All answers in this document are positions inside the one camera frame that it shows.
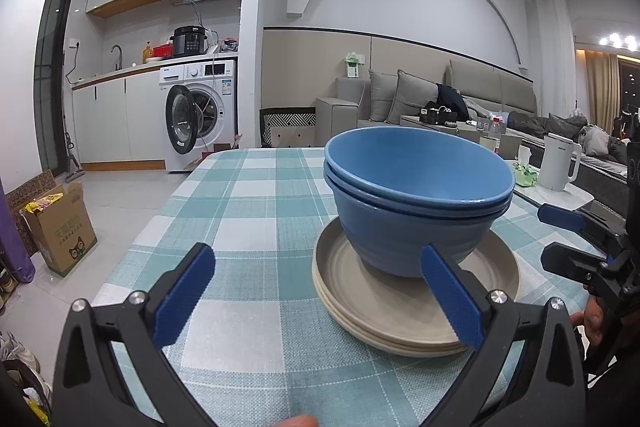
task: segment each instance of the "white kettle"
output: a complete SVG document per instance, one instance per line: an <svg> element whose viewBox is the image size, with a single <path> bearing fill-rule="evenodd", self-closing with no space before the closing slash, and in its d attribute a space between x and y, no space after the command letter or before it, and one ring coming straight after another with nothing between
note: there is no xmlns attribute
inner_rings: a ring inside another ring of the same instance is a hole
<svg viewBox="0 0 640 427"><path fill-rule="evenodd" d="M569 176L572 153L576 153L574 172ZM582 147L568 138L549 134L545 136L545 155L542 157L538 185L562 192L567 183L578 177Z"/></svg>

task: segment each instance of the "beige plate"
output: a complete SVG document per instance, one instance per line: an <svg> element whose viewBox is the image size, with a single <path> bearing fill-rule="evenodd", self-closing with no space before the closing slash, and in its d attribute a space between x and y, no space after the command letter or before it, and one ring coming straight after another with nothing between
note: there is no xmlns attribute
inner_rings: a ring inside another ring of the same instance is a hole
<svg viewBox="0 0 640 427"><path fill-rule="evenodd" d="M396 277L363 263L337 217L320 233L313 265L326 300L349 323L405 347L436 351L460 347L424 280ZM516 297L518 264L494 232L489 231L460 266L473 272L488 290L502 289L510 298Z"/></svg>
<svg viewBox="0 0 640 427"><path fill-rule="evenodd" d="M318 292L318 297L324 306L326 307L329 314L335 319L335 321L341 325L346 331L351 333L358 340L363 341L369 346L373 346L381 351L386 351L387 353L391 353L393 355L401 355L402 357L414 357L417 359L430 359L435 357L446 357L447 355L455 355L457 353L461 353L466 349L465 346L458 343L455 346L447 347L445 349L423 349L415 346L403 346L402 344L394 343L383 339L381 337L375 336L373 333L369 333L369 331L363 330L358 325L350 322L344 315L342 315L332 304L331 301L326 296L326 288L324 287L324 283L322 283L322 279L318 275L318 270L313 269L313 280L314 286L316 287L316 291Z"/></svg>

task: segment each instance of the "blue bowl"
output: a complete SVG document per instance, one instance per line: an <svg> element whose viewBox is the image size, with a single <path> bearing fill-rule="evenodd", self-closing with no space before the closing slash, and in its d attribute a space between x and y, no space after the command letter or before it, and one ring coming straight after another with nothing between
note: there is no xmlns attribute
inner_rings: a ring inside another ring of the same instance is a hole
<svg viewBox="0 0 640 427"><path fill-rule="evenodd" d="M498 217L453 220L409 216L360 201L329 178L326 182L334 192L342 229L356 253L371 266L399 277L422 276L420 254L426 245L460 263Z"/></svg>
<svg viewBox="0 0 640 427"><path fill-rule="evenodd" d="M513 193L510 166L458 136L400 126L365 127L334 136L327 163L350 185L389 200L433 208L478 208Z"/></svg>
<svg viewBox="0 0 640 427"><path fill-rule="evenodd" d="M332 170L332 168L326 161L324 162L324 177L325 179L329 178L334 183L334 185L337 185L338 188L348 193L350 196L359 199L360 201L379 206L380 208L385 208L386 210L400 212L401 214L410 214L412 216L468 219L470 217L489 216L490 214L497 214L498 212L500 212L498 216L501 216L502 213L504 213L504 210L509 208L511 204L511 198L513 196L512 193L506 200L501 201L500 203L483 208L473 208L471 210L468 210L466 208L432 208L430 206L418 206L416 204L400 203L399 201L388 200L386 198L381 198L379 196L369 194L368 192L360 190L359 188L354 187L353 185L350 185L346 181L341 179Z"/></svg>

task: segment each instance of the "blue gripper pad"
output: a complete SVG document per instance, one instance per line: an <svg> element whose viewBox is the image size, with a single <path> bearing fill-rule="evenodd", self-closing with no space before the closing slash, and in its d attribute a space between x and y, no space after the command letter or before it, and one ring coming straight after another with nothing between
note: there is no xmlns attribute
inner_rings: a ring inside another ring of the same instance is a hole
<svg viewBox="0 0 640 427"><path fill-rule="evenodd" d="M543 204L538 209L538 219L547 225L554 225L575 233L584 229L584 219L580 214L551 204Z"/></svg>
<svg viewBox="0 0 640 427"><path fill-rule="evenodd" d="M154 314L151 338L158 349L176 343L215 270L213 250L201 244L198 253L171 286Z"/></svg>
<svg viewBox="0 0 640 427"><path fill-rule="evenodd" d="M482 316L462 282L431 245L422 249L420 270L458 340L477 351L484 341Z"/></svg>

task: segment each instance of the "checkered tablecloth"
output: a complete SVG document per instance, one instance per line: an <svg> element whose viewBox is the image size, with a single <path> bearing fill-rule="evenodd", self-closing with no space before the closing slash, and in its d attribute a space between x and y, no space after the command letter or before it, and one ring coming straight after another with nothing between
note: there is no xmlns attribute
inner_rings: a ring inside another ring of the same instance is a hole
<svg viewBox="0 0 640 427"><path fill-rule="evenodd" d="M322 427L417 427L468 353L408 359L361 343L333 321L311 280L314 242L336 216L322 178L323 149L261 149L207 158L174 192L101 288L96 304L148 290L196 241L212 245L216 273L178 342L164 350L195 399L221 427L269 426L309 413ZM514 197L493 230L516 253L520 300L559 296L571 312L577 283L545 273L540 254L560 241L594 251L572 232L538 221ZM139 407L156 415L130 360L117 350ZM517 354L497 382L503 391Z"/></svg>

